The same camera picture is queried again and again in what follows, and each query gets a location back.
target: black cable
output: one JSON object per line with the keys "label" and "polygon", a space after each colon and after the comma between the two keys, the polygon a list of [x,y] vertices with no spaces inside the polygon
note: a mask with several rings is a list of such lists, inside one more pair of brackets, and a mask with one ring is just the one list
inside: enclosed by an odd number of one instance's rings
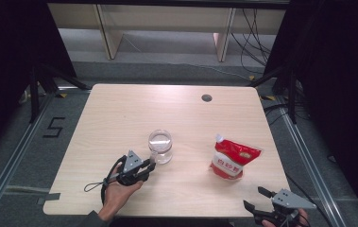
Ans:
{"label": "black cable", "polygon": [[269,123],[269,126],[272,126],[277,120],[279,120],[282,116],[284,116],[284,115],[286,115],[286,114],[288,114],[288,112],[283,113],[283,114],[281,114],[280,116],[278,116],[274,121],[272,121],[272,122]]}
{"label": "black cable", "polygon": [[287,107],[287,104],[277,104],[277,105],[265,107],[264,112],[270,111],[270,110],[275,110],[275,109],[282,108],[282,107]]}
{"label": "black cable", "polygon": [[[258,25],[257,25],[257,23],[256,23],[257,9],[255,9],[253,12],[254,12],[254,21],[253,21],[253,23],[252,23],[252,25],[251,25],[250,22],[249,22],[249,20],[248,20],[248,18],[247,18],[246,12],[245,12],[244,9],[243,9],[243,14],[244,14],[244,17],[245,17],[246,20],[247,20],[247,24],[248,24],[249,31],[250,31],[249,35],[252,34],[252,36],[254,37],[255,41],[258,43],[258,45],[259,45],[260,48],[258,48],[258,47],[256,47],[256,46],[252,45],[251,43],[249,43],[249,44],[250,44],[251,46],[253,46],[255,49],[260,50],[261,53],[262,53],[262,56],[264,57],[264,60],[267,61],[267,56],[265,55],[265,53],[270,54],[270,50],[269,50],[267,47],[265,47],[263,44],[261,44],[261,41],[260,41],[260,39],[259,39],[259,34],[258,34]],[[257,35],[255,35],[255,32],[253,31],[254,26],[255,26],[255,28],[256,28]]]}
{"label": "black cable", "polygon": [[322,217],[326,220],[326,222],[328,223],[328,225],[330,227],[332,227],[332,223],[329,221],[329,219],[326,217],[326,215],[323,213],[322,209],[320,209],[320,207],[316,204],[316,202],[314,200],[312,200],[312,198],[305,192],[304,189],[302,189],[301,186],[299,186],[299,184],[297,184],[293,178],[290,177],[290,175],[288,175],[287,172],[284,172],[285,176],[304,194],[304,196],[306,198],[308,198],[308,200],[316,205],[317,211],[319,211],[319,213],[322,215]]}
{"label": "black cable", "polygon": [[231,36],[232,36],[232,38],[234,38],[234,40],[238,43],[238,45],[240,45],[240,47],[242,48],[241,56],[243,56],[243,53],[244,53],[244,51],[245,51],[245,52],[247,52],[247,54],[249,54],[249,56],[250,56],[252,59],[254,59],[256,62],[258,62],[259,64],[261,64],[261,65],[263,65],[263,66],[266,66],[266,64],[265,64],[263,61],[259,60],[257,57],[255,57],[255,55],[253,55],[251,52],[249,52],[249,50],[246,49],[246,44],[247,44],[247,43],[244,44],[244,45],[242,45],[242,44],[240,44],[240,42],[238,42],[237,38],[235,38],[235,36],[234,36],[233,33],[231,33]]}
{"label": "black cable", "polygon": [[309,220],[306,217],[304,217],[302,214],[299,214],[299,216],[302,217],[306,221],[306,223],[308,224],[309,227],[311,227],[311,223],[309,223]]}

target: red and white bag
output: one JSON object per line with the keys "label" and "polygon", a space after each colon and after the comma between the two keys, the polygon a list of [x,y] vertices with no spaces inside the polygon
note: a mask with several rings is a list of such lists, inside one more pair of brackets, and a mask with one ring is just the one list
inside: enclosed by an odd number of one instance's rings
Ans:
{"label": "red and white bag", "polygon": [[213,172],[224,179],[238,179],[243,176],[243,166],[261,154],[260,149],[225,140],[223,136],[216,135],[216,152],[211,162]]}

